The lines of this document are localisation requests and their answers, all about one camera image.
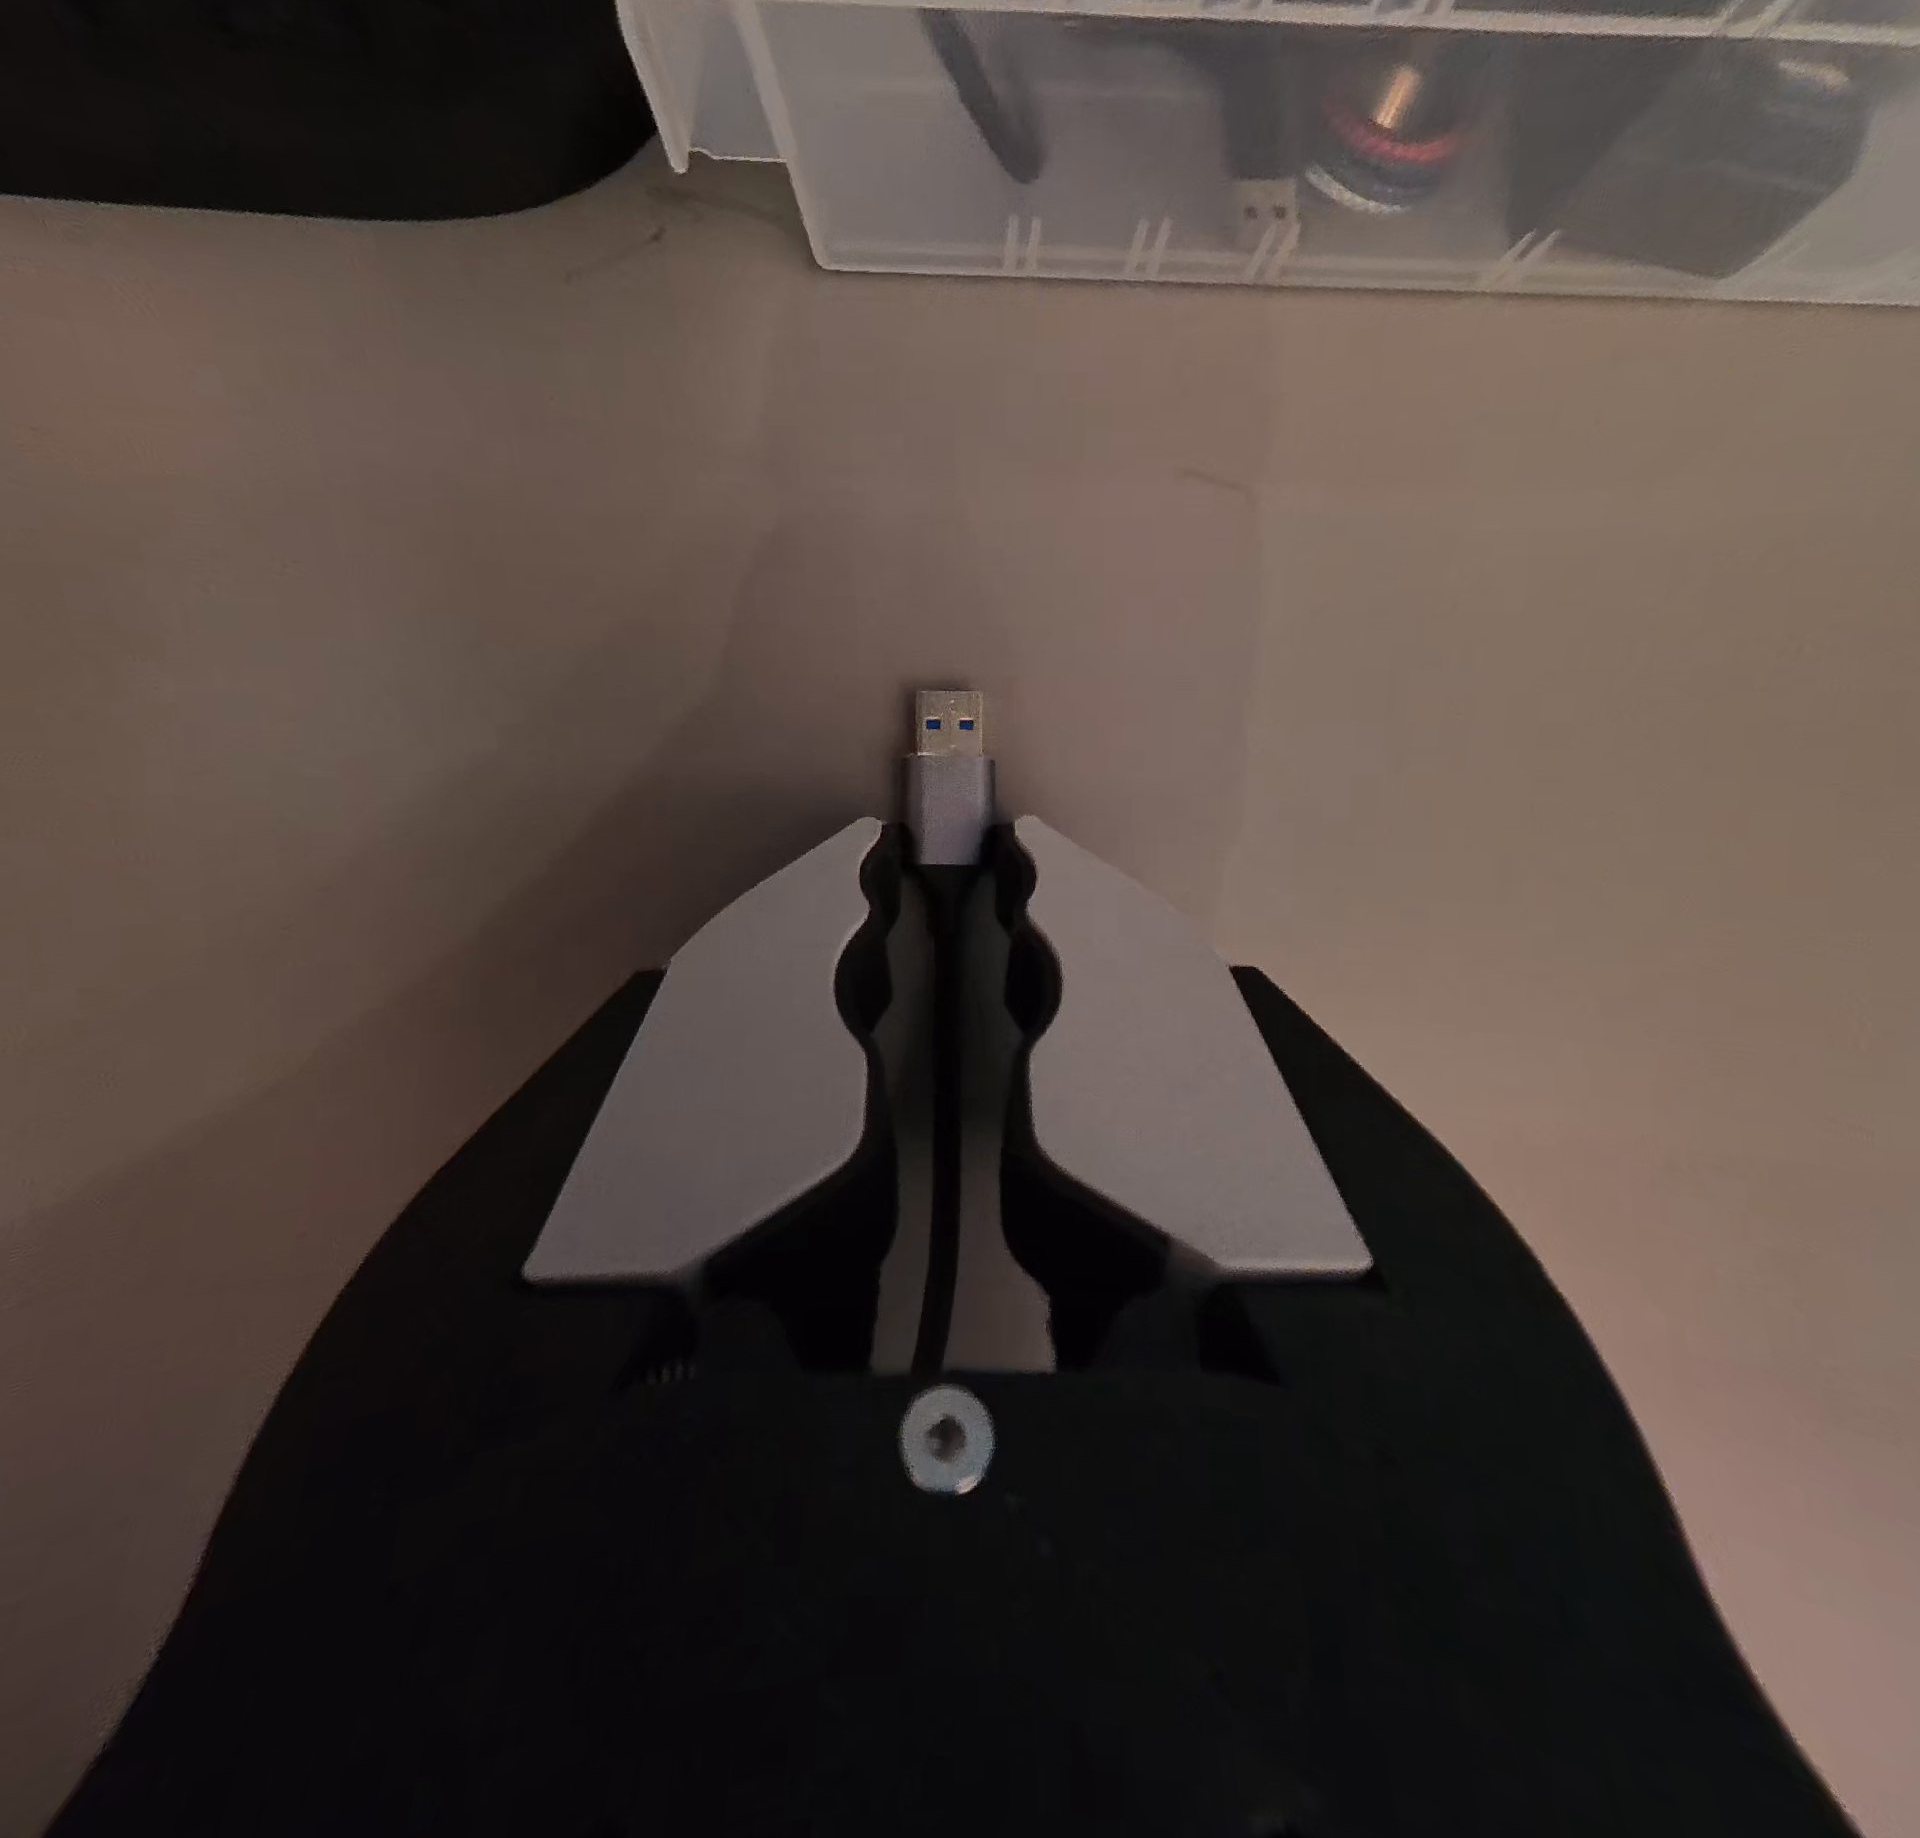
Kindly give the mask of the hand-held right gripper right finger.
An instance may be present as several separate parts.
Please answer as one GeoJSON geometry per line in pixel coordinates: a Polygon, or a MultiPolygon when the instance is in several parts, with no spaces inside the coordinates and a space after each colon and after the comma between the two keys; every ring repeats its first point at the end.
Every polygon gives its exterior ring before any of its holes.
{"type": "Polygon", "coordinates": [[[1363,1235],[1230,964],[1036,816],[1002,826],[1002,1235],[1052,1325],[1164,1285],[1352,1284],[1363,1235]]]}

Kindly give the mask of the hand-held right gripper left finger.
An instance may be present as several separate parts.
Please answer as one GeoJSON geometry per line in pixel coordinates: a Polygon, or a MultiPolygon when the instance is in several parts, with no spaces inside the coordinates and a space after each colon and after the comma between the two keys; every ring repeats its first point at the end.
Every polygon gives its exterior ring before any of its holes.
{"type": "Polygon", "coordinates": [[[881,1053],[900,879],[900,831],[855,817],[673,953],[523,1259],[531,1285],[877,1321],[900,1228],[881,1053]]]}

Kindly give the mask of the black USB cable grey plug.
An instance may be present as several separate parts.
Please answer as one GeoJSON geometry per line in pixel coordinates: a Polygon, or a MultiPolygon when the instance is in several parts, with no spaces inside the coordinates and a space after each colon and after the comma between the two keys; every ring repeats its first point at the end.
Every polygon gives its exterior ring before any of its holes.
{"type": "Polygon", "coordinates": [[[989,1087],[981,973],[993,954],[993,831],[984,692],[910,692],[900,765],[900,917],[884,947],[892,1006],[881,1022],[900,1225],[881,1268],[873,1361],[915,1385],[943,1379],[961,1313],[974,1134],[989,1087]]]}

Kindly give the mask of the clear plastic bin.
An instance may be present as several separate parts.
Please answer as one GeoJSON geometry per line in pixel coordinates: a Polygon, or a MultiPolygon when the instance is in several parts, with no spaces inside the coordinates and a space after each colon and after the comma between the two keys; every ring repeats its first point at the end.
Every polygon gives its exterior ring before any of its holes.
{"type": "Polygon", "coordinates": [[[614,0],[667,163],[824,268],[1918,310],[1918,0],[614,0]],[[1733,277],[1548,217],[1710,49],[1842,55],[1859,163],[1733,277]]]}

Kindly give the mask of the black multi-port USB hub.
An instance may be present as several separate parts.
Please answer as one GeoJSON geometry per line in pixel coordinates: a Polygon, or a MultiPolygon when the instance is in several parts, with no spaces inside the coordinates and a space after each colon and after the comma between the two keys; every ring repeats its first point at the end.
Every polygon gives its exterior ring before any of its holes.
{"type": "Polygon", "coordinates": [[[1548,217],[1577,250],[1722,281],[1852,180],[1877,98],[1830,49],[1710,49],[1596,155],[1548,217]]]}

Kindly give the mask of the black mesh wrist rest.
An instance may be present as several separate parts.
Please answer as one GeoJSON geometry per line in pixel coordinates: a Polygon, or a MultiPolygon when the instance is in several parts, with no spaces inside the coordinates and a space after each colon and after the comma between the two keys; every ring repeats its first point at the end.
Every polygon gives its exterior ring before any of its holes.
{"type": "Polygon", "coordinates": [[[2,195],[480,219],[654,135],[614,0],[2,0],[2,195]]]}

